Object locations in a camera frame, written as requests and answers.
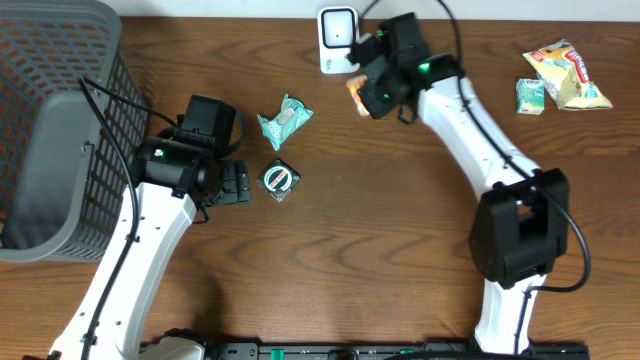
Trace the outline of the teal wet wipes pack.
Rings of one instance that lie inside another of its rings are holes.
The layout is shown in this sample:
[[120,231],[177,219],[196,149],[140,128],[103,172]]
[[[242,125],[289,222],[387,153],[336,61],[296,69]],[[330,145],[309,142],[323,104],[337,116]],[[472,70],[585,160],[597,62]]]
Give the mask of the teal wet wipes pack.
[[269,140],[273,149],[279,151],[286,140],[313,115],[314,111],[307,108],[302,101],[285,94],[280,112],[273,119],[260,114],[256,117],[263,135]]

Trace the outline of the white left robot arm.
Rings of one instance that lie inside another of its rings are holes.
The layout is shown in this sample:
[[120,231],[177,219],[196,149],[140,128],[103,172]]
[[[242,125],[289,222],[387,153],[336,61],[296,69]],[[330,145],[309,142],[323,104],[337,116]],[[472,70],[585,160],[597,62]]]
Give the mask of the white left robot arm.
[[227,201],[228,155],[242,115],[215,98],[194,95],[164,134],[146,138],[126,170],[130,185],[95,276],[50,359],[205,359],[214,347],[189,332],[141,342],[169,260],[196,214]]

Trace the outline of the white blue snack bag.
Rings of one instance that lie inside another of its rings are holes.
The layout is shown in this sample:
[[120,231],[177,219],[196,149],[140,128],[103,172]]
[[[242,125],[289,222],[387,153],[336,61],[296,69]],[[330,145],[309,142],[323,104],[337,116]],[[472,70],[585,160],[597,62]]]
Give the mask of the white blue snack bag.
[[591,80],[583,57],[567,40],[523,53],[561,110],[611,109],[610,100]]

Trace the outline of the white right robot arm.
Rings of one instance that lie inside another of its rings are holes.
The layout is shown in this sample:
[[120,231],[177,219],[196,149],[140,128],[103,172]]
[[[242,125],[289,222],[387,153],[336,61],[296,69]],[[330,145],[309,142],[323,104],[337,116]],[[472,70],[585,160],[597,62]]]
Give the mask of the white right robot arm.
[[379,119],[410,108],[445,144],[478,205],[469,235],[472,259],[485,279],[474,339],[483,352],[523,355],[535,288],[567,250],[568,182],[543,171],[502,132],[474,93],[454,56],[434,55],[412,13],[355,40],[347,56],[366,76],[357,94]]

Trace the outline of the grey plastic mesh basket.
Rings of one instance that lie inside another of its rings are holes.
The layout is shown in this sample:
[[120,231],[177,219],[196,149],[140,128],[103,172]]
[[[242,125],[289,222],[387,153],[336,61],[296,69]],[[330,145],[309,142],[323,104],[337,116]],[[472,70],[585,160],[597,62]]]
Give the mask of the grey plastic mesh basket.
[[145,102],[100,1],[1,5],[1,258],[97,262],[147,136]]

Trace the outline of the teal Kleenex tissue pack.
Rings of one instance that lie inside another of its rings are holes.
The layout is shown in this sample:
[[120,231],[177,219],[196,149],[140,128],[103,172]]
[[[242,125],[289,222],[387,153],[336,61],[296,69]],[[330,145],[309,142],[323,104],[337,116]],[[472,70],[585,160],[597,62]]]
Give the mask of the teal Kleenex tissue pack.
[[545,87],[542,80],[519,79],[516,82],[518,114],[540,115],[545,108]]

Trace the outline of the green Zam-Buk ointment tin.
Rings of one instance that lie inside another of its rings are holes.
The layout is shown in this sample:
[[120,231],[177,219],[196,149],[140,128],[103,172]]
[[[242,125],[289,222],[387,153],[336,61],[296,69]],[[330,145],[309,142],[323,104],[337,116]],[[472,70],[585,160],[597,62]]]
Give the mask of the green Zam-Buk ointment tin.
[[259,185],[277,202],[284,201],[301,181],[300,174],[278,159],[259,176]]

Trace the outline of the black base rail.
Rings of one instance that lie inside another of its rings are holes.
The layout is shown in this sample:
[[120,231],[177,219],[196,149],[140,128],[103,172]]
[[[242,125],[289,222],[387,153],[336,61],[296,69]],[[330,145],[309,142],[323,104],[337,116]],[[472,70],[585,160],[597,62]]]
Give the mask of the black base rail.
[[495,354],[459,341],[432,341],[409,345],[260,345],[256,343],[194,342],[169,337],[143,348],[142,359],[196,360],[387,360],[387,359],[495,359]]

